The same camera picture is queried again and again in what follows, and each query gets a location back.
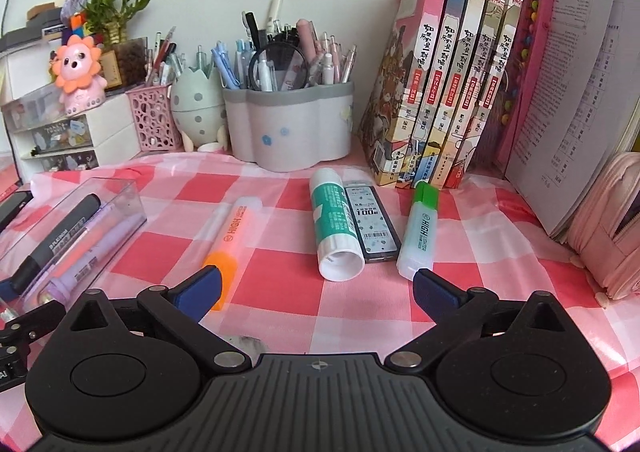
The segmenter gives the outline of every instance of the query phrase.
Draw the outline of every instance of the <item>gray pen holder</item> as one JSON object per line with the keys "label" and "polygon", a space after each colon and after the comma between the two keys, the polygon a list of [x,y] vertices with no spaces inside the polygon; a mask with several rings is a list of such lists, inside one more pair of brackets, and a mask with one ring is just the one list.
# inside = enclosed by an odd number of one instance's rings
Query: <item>gray pen holder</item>
{"label": "gray pen holder", "polygon": [[351,150],[352,82],[295,91],[223,91],[234,156],[272,172],[309,168]]}

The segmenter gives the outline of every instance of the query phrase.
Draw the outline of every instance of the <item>desk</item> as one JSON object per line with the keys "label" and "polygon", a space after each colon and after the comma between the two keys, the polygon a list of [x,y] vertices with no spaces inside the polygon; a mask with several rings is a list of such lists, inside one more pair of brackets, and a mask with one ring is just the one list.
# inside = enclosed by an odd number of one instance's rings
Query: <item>desk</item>
{"label": "desk", "polygon": [[[361,153],[333,162],[344,180],[367,177]],[[369,264],[347,282],[318,272],[308,179],[313,169],[274,174],[223,154],[146,156],[85,172],[37,174],[34,200],[0,238],[0,253],[51,204],[90,176],[136,180],[148,221],[98,280],[111,298],[153,284],[174,286],[210,249],[230,204],[258,195],[264,223],[241,259],[242,274],[224,309],[202,324],[220,335],[247,335],[276,353],[376,351],[381,358],[433,322],[417,307],[394,262]],[[404,233],[411,190],[379,189],[392,223]],[[469,175],[440,195],[434,270],[457,286],[485,286],[503,299],[554,292],[584,332],[613,380],[613,398],[598,431],[610,446],[640,437],[640,296],[603,310],[588,274],[551,241],[505,181]],[[38,437],[24,388],[0,394],[0,439],[24,450]]]}

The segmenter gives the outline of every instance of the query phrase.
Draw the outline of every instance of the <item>glue stick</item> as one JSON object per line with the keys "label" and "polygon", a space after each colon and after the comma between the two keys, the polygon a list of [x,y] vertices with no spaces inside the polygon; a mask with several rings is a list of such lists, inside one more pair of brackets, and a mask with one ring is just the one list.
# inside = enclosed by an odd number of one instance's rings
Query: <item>glue stick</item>
{"label": "glue stick", "polygon": [[238,260],[246,246],[246,239],[262,208],[262,201],[257,197],[241,197],[231,207],[231,212],[220,227],[211,252],[202,263],[202,267],[212,264],[222,275],[222,294],[213,310],[220,310],[238,271]]}
{"label": "glue stick", "polygon": [[319,168],[309,180],[309,190],[320,275],[334,282],[359,275],[364,256],[340,176],[330,168]]}

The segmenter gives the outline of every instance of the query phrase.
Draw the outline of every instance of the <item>pencil case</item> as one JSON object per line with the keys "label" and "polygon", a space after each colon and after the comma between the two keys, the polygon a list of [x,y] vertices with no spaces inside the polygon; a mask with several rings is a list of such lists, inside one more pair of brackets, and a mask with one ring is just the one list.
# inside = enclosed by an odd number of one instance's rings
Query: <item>pencil case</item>
{"label": "pencil case", "polygon": [[233,155],[292,172],[351,150],[352,82],[284,92],[224,90]]}
{"label": "pencil case", "polygon": [[623,152],[603,169],[576,211],[568,242],[606,295],[640,289],[640,153]]}
{"label": "pencil case", "polygon": [[51,300],[70,307],[145,220],[133,180],[84,181],[0,258],[0,328]]}

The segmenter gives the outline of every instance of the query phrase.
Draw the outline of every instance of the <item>pink lion figurine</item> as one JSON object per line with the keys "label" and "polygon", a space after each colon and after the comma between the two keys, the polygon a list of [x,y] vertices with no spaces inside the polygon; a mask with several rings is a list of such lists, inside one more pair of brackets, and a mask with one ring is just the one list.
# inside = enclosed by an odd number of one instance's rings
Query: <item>pink lion figurine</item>
{"label": "pink lion figurine", "polygon": [[80,38],[78,35],[72,35],[66,46],[58,48],[53,73],[58,76],[56,86],[62,88],[60,103],[65,105],[69,116],[105,101],[107,80],[98,74],[101,54],[102,50],[94,47],[92,37]]}

